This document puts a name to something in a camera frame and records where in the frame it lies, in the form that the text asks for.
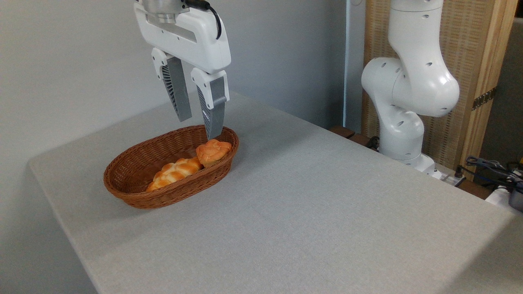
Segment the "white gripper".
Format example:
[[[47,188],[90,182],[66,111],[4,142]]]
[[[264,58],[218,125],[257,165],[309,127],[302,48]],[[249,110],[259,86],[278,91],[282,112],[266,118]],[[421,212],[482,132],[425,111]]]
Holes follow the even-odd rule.
[[[225,103],[230,100],[225,69],[230,48],[224,24],[212,11],[191,8],[185,0],[137,0],[134,12],[158,79],[168,93],[179,121],[192,117],[182,61],[194,67],[207,139],[219,136],[224,126]]]

